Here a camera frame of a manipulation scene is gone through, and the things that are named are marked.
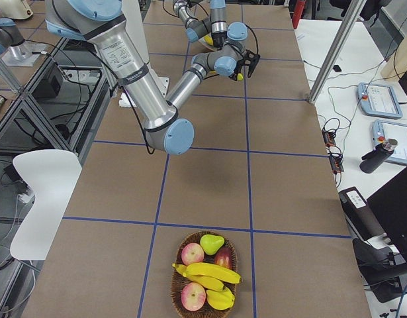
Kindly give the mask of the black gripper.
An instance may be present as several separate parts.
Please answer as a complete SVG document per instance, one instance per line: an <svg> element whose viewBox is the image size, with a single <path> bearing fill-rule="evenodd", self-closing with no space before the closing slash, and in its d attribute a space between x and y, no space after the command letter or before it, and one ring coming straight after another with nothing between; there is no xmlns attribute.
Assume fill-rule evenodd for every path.
<svg viewBox="0 0 407 318"><path fill-rule="evenodd" d="M240 59L240 60L238 60L238 61L236 62L236 67L234 68L234 71L232 72L231 75L229 75L229 78L230 78L231 80L234 80L234 79L235 79L235 78L234 78L234 75L235 75L235 74L241 73L241 74L243 75L243 73L242 73L242 68L243 68L243 66L245 65L245 63L246 63L246 58L245 58L245 57L243 57L242 59Z"/></svg>
<svg viewBox="0 0 407 318"><path fill-rule="evenodd" d="M226 31L213 32L212 41L215 48L222 48L226 40Z"/></svg>

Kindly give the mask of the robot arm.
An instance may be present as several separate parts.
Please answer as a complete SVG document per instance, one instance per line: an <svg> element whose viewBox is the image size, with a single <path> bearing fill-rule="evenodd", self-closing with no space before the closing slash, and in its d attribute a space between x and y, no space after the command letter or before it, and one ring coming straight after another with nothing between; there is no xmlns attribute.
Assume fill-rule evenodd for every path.
<svg viewBox="0 0 407 318"><path fill-rule="evenodd" d="M221 49L227 39L226 3L224 0L210 2L210 14L198 20L187 1L173 1L173 12L183 21L189 42L196 42L210 34L213 46Z"/></svg>
<svg viewBox="0 0 407 318"><path fill-rule="evenodd" d="M203 20L194 16L187 1L174 1L173 13L185 25L188 40L196 42L210 34L216 51L196 55L164 97L139 53L147 45L133 41L126 31L130 19L124 16L121 1L46 1L45 8L49 32L95 46L119 86L143 114L146 143L168 154L182 154L193 143L195 131L189 120L179 117L181 106L211 71L235 79L250 53L246 50L247 26L227 23L224 1L211 1L210 15Z"/></svg>

